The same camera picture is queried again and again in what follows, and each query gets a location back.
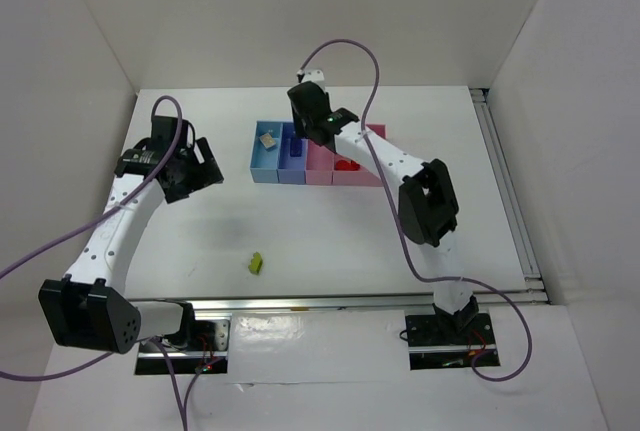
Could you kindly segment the beige lego brick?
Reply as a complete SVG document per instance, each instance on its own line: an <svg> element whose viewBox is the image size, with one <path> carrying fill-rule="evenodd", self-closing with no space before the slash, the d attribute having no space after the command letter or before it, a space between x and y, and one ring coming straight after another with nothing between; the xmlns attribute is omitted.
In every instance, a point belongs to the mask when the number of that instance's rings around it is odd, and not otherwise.
<svg viewBox="0 0 640 431"><path fill-rule="evenodd" d="M260 135L258 140L265 150L272 150L277 146L276 139L270 133Z"/></svg>

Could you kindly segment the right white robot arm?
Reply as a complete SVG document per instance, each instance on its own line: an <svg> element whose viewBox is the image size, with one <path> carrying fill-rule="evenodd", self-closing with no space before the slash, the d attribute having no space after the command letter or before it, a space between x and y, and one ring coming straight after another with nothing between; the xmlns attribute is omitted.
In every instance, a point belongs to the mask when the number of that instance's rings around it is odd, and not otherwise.
<svg viewBox="0 0 640 431"><path fill-rule="evenodd" d="M478 303L457 256L459 204L446 164L413 157L366 126L363 117L345 108L332 110L328 93L315 82L301 82L287 96L297 132L381 180L405 258L414 243L428 272L423 276L409 263L411 273L432 287L443 331L461 333L478 314Z"/></svg>

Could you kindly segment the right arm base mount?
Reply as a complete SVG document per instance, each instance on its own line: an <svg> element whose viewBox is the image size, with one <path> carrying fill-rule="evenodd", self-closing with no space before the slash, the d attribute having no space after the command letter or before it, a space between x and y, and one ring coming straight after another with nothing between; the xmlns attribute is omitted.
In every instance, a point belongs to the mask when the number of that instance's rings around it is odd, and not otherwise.
<svg viewBox="0 0 640 431"><path fill-rule="evenodd" d="M486 309L456 332L439 321L430 294L402 297L404 324L398 337L408 346L411 370L497 367L500 364L493 322Z"/></svg>

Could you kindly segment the red rounded lego piece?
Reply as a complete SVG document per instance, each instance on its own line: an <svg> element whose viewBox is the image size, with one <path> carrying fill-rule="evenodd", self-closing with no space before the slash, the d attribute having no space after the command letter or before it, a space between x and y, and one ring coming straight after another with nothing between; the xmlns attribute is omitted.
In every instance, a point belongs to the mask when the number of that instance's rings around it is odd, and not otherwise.
<svg viewBox="0 0 640 431"><path fill-rule="evenodd" d="M360 169L360 165L352 160L340 159L335 162L334 170L340 172L356 172Z"/></svg>

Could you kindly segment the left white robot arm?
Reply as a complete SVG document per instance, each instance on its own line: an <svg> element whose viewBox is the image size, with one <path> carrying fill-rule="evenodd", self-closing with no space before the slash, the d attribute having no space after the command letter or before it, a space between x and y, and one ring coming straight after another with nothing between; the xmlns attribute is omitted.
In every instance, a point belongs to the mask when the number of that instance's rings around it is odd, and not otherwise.
<svg viewBox="0 0 640 431"><path fill-rule="evenodd" d="M136 342L166 339L184 349L195 337L195 312L184 301L125 298L135 251L156 209L220 184L223 175L206 138L193 125L156 116L151 134L119 158L108 218L60 280L44 281L38 300L60 346L127 353Z"/></svg>

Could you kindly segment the dark blue lego brick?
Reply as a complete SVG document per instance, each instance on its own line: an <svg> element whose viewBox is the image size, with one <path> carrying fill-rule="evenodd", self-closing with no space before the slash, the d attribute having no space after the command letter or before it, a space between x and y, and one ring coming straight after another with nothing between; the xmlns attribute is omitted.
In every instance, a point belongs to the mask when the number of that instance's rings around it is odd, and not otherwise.
<svg viewBox="0 0 640 431"><path fill-rule="evenodd" d="M299 158L303 153L303 140L301 138L292 137L289 144L289 156Z"/></svg>

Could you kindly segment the lime green lego piece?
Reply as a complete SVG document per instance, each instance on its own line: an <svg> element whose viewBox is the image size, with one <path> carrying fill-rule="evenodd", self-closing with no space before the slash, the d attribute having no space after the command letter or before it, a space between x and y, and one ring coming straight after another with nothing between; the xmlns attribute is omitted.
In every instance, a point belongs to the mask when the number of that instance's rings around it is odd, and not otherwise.
<svg viewBox="0 0 640 431"><path fill-rule="evenodd" d="M248 263L247 269L252 275L259 275L262 271L264 260L259 252L254 252Z"/></svg>

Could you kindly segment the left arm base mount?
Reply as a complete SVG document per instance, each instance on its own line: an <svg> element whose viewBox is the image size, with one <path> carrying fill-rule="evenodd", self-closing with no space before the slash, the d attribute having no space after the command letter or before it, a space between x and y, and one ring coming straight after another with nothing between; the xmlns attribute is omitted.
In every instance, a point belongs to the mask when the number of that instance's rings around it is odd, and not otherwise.
<svg viewBox="0 0 640 431"><path fill-rule="evenodd" d="M188 300L154 299L133 303L141 314L134 374L223 375L228 369L231 314L207 311Z"/></svg>

